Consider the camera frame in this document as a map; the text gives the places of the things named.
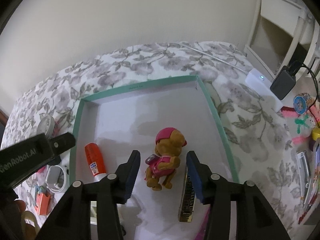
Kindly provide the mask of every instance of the white shelf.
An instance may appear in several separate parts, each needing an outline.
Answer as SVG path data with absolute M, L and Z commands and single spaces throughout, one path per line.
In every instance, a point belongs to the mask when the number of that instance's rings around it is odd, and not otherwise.
M 283 29 L 292 37 L 294 37 L 298 18 L 303 18 L 306 24 L 299 43 L 302 45 L 311 43 L 313 24 L 308 19 L 305 8 L 301 5 L 290 0 L 261 0 L 260 15 Z
M 264 61 L 253 51 L 248 45 L 244 47 L 244 52 L 247 54 L 247 59 L 254 68 L 259 70 L 269 81 L 273 81 L 276 75 L 270 70 L 270 68 L 264 63 Z

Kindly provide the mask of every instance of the toy figure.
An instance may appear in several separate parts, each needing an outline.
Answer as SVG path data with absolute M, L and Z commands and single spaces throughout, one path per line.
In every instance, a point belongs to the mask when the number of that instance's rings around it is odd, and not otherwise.
M 146 159 L 149 165 L 145 178 L 148 187 L 155 191 L 162 190 L 162 186 L 172 188 L 171 179 L 180 165 L 179 155 L 186 144 L 183 134 L 173 127 L 164 128 L 157 134 L 155 152 L 160 157 L 152 154 Z M 166 178 L 161 186 L 159 180 L 163 176 Z

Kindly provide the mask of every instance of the plastic container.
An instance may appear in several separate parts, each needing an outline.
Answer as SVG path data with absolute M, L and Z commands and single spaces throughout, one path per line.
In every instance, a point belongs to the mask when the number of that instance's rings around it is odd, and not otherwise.
M 107 170 L 98 145 L 89 143 L 84 147 L 84 151 L 94 179 L 100 181 L 107 175 Z
M 65 166 L 50 166 L 45 177 L 47 188 L 52 193 L 64 193 L 69 188 L 69 174 Z
M 40 121 L 38 127 L 37 127 L 37 134 L 44 133 L 47 138 L 53 138 L 56 137 L 59 132 L 59 126 L 58 123 L 55 122 L 53 117 L 51 115 L 46 115 L 42 120 Z M 55 157 L 51 162 L 48 163 L 48 165 L 58 165 L 61 162 L 60 156 Z M 45 166 L 39 169 L 37 173 L 43 172 L 45 169 Z
M 47 215 L 50 195 L 47 193 L 47 190 L 44 187 L 42 186 L 39 187 L 38 185 L 36 185 L 35 200 L 36 200 L 36 205 L 35 205 L 36 213 L 39 216 Z
M 298 94 L 293 100 L 293 108 L 298 114 L 304 114 L 314 102 L 308 93 Z

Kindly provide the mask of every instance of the floral bedspread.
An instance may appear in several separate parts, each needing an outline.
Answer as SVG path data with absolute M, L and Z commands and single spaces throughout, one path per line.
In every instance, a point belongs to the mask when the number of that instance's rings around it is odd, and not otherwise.
M 252 65 L 236 46 L 225 42 L 185 43 L 245 71 Z M 73 130 L 81 98 L 123 85 L 181 75 L 199 75 L 211 94 L 228 136 L 239 179 L 253 180 L 293 238 L 300 212 L 299 175 L 290 135 L 282 114 L 244 84 L 245 74 L 179 43 L 154 43 L 118 49 L 88 62 L 69 66 L 40 82 L 17 100 L 5 128 L 1 148 L 36 133 L 41 118 L 50 114 L 60 134 Z M 35 213 L 34 174 L 15 190 Z M 52 205 L 61 196 L 54 196 Z M 46 216 L 37 216 L 42 225 Z

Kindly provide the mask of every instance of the pink object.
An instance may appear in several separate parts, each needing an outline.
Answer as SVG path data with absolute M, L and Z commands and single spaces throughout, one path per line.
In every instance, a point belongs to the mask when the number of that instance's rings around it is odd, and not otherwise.
M 50 195 L 40 193 L 36 195 L 35 210 L 39 216 L 45 216 L 48 214 L 48 205 L 50 201 Z
M 315 117 L 316 117 L 316 119 L 317 119 L 317 122 L 320 122 L 320 113 L 319 113 L 319 109 L 318 109 L 318 108 L 316 108 L 316 106 L 315 106 L 315 105 L 313 105 L 313 106 L 311 106 L 311 107 L 309 108 L 309 112 L 310 112 L 310 111 L 315 115 Z
M 281 112 L 284 117 L 290 117 L 290 118 L 298 118 L 299 117 L 299 114 L 292 107 L 284 106 L 281 108 Z
M 154 161 L 150 162 L 149 167 L 151 169 L 152 174 L 155 177 L 167 176 L 175 171 L 175 169 L 168 169 L 168 170 L 162 170 L 162 171 L 158 170 L 159 163 L 169 163 L 170 158 L 171 156 L 164 155 L 159 159 L 154 159 Z
M 200 227 L 198 234 L 196 235 L 195 240 L 203 240 L 204 239 L 205 229 L 206 229 L 207 223 L 208 223 L 208 218 L 209 218 L 209 209 L 204 217 L 204 220 L 201 224 L 201 227 Z
M 39 169 L 39 170 L 37 171 L 37 173 L 42 173 L 42 172 L 45 170 L 46 166 L 47 166 L 47 165 L 45 165 L 45 166 L 43 166 L 41 169 Z
M 292 142 L 294 145 L 298 145 L 298 144 L 304 143 L 309 140 L 310 140 L 309 137 L 303 137 L 303 136 L 297 136 L 297 137 L 292 138 Z
M 52 137 L 56 137 L 59 133 L 59 124 L 58 122 L 54 121 L 54 128 L 53 128 L 53 132 L 52 132 Z
M 156 136 L 156 144 L 162 140 L 162 139 L 169 139 L 171 133 L 176 130 L 176 128 L 174 127 L 167 127 L 162 129 L 160 132 L 158 132 L 157 136 Z

